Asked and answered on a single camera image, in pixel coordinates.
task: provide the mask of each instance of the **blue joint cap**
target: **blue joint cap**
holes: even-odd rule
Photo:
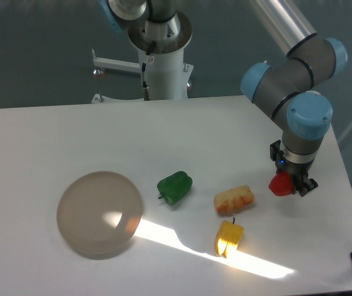
[[[101,6],[102,13],[107,20],[107,24],[110,26],[110,28],[116,32],[117,34],[122,32],[121,27],[119,26],[119,23],[115,20],[114,16],[112,15],[109,6],[106,3],[107,0],[99,0],[99,5]]]
[[[343,70],[348,62],[348,52],[341,41],[335,38],[327,38],[327,40],[333,47],[335,53],[335,70],[333,76]]]
[[[261,81],[261,78],[264,76],[265,72],[270,68],[270,65],[267,63],[258,63],[252,66],[247,72],[243,75],[243,78],[240,82],[240,90],[245,94],[246,97],[253,103],[254,93],[258,87],[258,84]]]
[[[323,138],[330,128],[332,106],[321,94],[305,92],[294,97],[287,108],[287,123],[299,137]]]

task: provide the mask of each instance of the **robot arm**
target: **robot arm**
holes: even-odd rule
[[[176,10],[175,0],[99,2],[112,28],[128,28],[138,49],[145,99],[187,98],[191,72],[183,63],[183,49],[192,30],[188,19]],[[307,91],[341,71],[347,53],[336,39],[322,39],[293,1],[248,2],[288,60],[277,68],[266,63],[252,66],[241,81],[241,90],[283,130],[282,140],[270,145],[270,157],[277,167],[271,184],[277,176],[286,175],[291,187],[270,188],[277,195],[299,192],[304,196],[317,187],[308,178],[308,170],[332,118],[330,102]]]
[[[193,67],[184,63],[183,52],[192,29],[187,17],[176,10],[175,0],[99,3],[113,30],[120,33],[128,29],[130,41],[138,51],[144,99],[187,98]]]
[[[249,4],[288,60],[278,68],[266,63],[252,66],[242,78],[241,90],[283,130],[282,141],[270,146],[270,157],[277,173],[290,175],[292,188],[276,192],[271,183],[271,190],[304,196],[317,187],[308,170],[332,118],[330,102],[306,91],[341,71],[347,53],[336,39],[322,39],[292,1]]]

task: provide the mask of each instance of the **yellow bell pepper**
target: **yellow bell pepper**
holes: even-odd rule
[[[229,221],[223,221],[214,242],[214,251],[216,255],[228,258],[234,251],[237,250],[239,241],[243,237],[245,229]]]

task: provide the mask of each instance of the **transparent plate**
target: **transparent plate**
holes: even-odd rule
[[[64,192],[58,228],[80,255],[107,259],[128,242],[143,214],[141,195],[126,177],[99,171],[81,177]]]

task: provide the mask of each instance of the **white table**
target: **white table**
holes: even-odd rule
[[[243,96],[0,110],[0,295],[352,290],[352,191],[333,131],[310,170],[319,187],[303,198],[268,189],[280,137]],[[69,184],[100,170],[130,178],[145,213],[127,250],[93,261],[66,245],[56,209]],[[178,170],[194,185],[170,208],[156,184]],[[235,215],[240,253],[217,259],[213,196],[242,184],[256,203]]]

